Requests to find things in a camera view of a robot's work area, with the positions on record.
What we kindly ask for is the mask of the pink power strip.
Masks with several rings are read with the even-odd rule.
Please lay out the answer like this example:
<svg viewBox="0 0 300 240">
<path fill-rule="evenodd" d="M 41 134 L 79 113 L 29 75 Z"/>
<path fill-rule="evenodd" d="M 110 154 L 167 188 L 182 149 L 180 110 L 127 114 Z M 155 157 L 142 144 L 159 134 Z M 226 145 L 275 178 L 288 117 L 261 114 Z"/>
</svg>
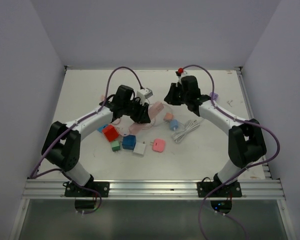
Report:
<svg viewBox="0 0 300 240">
<path fill-rule="evenodd" d="M 150 120 L 152 121 L 162 110 L 164 109 L 164 105 L 162 102 L 157 101 L 150 106 L 148 109 L 148 115 Z M 141 130 L 146 127 L 147 123 L 133 123 L 129 128 L 129 133 L 132 135 L 138 134 Z"/>
</svg>

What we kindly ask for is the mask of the orange usb charger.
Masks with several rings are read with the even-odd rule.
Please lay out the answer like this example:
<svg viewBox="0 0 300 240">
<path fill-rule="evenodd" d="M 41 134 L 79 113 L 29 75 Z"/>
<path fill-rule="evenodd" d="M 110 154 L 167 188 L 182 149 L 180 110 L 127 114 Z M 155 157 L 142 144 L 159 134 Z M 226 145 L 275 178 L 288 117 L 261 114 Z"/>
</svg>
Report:
<svg viewBox="0 0 300 240">
<path fill-rule="evenodd" d="M 167 112 L 163 118 L 165 122 L 171 122 L 174 119 L 174 115 L 170 112 Z"/>
</svg>

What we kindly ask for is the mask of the pale blue usb charger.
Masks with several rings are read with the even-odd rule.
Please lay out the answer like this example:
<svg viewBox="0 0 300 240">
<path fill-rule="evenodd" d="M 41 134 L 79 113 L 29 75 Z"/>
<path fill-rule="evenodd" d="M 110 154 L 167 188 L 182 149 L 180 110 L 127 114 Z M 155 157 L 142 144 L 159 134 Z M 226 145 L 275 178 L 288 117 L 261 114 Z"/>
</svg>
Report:
<svg viewBox="0 0 300 240">
<path fill-rule="evenodd" d="M 169 122 L 169 129 L 171 131 L 176 131 L 178 128 L 180 127 L 180 123 L 177 119 L 173 118 L 170 122 Z"/>
</svg>

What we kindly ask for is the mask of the blue cube plug adapter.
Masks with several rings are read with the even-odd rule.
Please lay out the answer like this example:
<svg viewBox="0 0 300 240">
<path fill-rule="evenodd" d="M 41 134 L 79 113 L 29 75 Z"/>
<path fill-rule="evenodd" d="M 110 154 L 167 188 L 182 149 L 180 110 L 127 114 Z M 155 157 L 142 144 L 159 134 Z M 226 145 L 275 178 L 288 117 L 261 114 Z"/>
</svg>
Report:
<svg viewBox="0 0 300 240">
<path fill-rule="evenodd" d="M 127 135 L 122 139 L 122 148 L 125 150 L 134 150 L 136 146 L 137 138 L 135 135 Z"/>
</svg>

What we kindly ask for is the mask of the coral plug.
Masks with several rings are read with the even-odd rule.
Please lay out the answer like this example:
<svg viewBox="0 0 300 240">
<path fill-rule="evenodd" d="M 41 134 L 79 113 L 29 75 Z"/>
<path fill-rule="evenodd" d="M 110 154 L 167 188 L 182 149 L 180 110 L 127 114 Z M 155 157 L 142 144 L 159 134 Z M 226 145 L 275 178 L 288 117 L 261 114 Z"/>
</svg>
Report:
<svg viewBox="0 0 300 240">
<path fill-rule="evenodd" d="M 160 138 L 156 138 L 151 142 L 152 150 L 154 152 L 162 153 L 166 147 L 166 141 Z"/>
</svg>

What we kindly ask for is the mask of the white charger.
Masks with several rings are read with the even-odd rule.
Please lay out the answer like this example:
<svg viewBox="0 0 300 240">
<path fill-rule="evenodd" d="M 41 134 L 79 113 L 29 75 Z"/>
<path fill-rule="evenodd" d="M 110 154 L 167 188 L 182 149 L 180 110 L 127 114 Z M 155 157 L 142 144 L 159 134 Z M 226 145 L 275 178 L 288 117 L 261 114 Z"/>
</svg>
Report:
<svg viewBox="0 0 300 240">
<path fill-rule="evenodd" d="M 145 155 L 147 145 L 144 142 L 137 142 L 133 149 L 133 154 L 139 157 L 143 157 Z"/>
</svg>

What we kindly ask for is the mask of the red cube socket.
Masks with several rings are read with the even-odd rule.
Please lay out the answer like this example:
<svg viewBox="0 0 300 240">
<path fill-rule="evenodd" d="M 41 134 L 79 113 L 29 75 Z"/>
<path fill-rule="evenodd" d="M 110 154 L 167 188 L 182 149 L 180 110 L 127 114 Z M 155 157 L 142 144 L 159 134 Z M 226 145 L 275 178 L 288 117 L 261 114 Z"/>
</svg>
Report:
<svg viewBox="0 0 300 240">
<path fill-rule="evenodd" d="M 113 142 L 119 137 L 119 133 L 113 125 L 104 127 L 102 133 L 109 142 Z"/>
</svg>

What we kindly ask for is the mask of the green plug adapter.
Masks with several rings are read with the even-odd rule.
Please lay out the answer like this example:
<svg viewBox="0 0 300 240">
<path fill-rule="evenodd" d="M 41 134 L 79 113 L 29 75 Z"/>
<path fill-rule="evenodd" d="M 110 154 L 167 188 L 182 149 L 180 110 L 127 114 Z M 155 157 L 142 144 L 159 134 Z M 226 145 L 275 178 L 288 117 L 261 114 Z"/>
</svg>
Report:
<svg viewBox="0 0 300 240">
<path fill-rule="evenodd" d="M 117 152 L 117 151 L 120 151 L 121 150 L 121 144 L 118 140 L 114 140 L 110 143 L 111 145 L 111 150 L 113 152 Z"/>
</svg>

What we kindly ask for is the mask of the purple power strip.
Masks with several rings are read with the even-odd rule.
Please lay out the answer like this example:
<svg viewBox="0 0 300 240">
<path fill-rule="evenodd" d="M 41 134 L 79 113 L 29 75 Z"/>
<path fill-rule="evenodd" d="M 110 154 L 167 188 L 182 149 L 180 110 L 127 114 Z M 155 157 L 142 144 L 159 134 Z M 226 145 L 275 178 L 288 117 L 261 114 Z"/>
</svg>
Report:
<svg viewBox="0 0 300 240">
<path fill-rule="evenodd" d="M 211 97 L 211 99 L 213 100 L 213 101 L 217 101 L 218 100 L 218 97 L 219 97 L 219 95 L 217 94 L 217 93 L 210 93 L 209 94 L 209 96 Z"/>
</svg>

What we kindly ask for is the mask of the light blue plug adapter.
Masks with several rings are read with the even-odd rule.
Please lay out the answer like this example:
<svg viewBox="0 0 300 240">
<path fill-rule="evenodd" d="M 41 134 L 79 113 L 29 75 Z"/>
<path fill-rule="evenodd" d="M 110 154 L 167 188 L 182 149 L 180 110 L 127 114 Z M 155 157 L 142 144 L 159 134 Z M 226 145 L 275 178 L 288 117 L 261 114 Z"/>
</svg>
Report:
<svg viewBox="0 0 300 240">
<path fill-rule="evenodd" d="M 99 133 L 103 134 L 103 130 L 104 130 L 107 126 L 108 126 L 108 124 L 102 125 L 101 127 L 99 127 L 99 128 L 97 129 L 97 131 L 98 131 Z"/>
</svg>

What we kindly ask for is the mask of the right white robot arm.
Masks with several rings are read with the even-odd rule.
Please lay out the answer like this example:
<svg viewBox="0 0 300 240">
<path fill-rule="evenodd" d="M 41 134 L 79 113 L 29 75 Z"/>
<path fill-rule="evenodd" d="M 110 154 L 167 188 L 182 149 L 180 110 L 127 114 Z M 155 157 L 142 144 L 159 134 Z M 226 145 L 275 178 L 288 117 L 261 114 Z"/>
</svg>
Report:
<svg viewBox="0 0 300 240">
<path fill-rule="evenodd" d="M 172 83 L 164 101 L 173 106 L 186 105 L 190 112 L 211 122 L 227 135 L 229 160 L 213 177 L 212 189 L 217 196 L 225 196 L 240 171 L 267 153 L 259 122 L 254 118 L 235 118 L 225 109 L 218 108 L 211 94 L 201 94 L 195 76 L 184 76 Z"/>
</svg>

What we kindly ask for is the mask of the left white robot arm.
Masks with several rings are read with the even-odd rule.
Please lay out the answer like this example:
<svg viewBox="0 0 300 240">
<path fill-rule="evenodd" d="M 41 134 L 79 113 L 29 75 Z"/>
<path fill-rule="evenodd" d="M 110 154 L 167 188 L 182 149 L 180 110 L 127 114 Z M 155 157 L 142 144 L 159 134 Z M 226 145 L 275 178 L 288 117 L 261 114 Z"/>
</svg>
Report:
<svg viewBox="0 0 300 240">
<path fill-rule="evenodd" d="M 149 88 L 134 91 L 127 85 L 120 85 L 116 93 L 106 96 L 100 106 L 89 113 L 67 123 L 54 122 L 42 147 L 41 157 L 73 181 L 82 196 L 91 195 L 94 178 L 80 162 L 82 142 L 98 128 L 123 116 L 137 124 L 150 123 L 147 99 L 152 95 Z"/>
</svg>

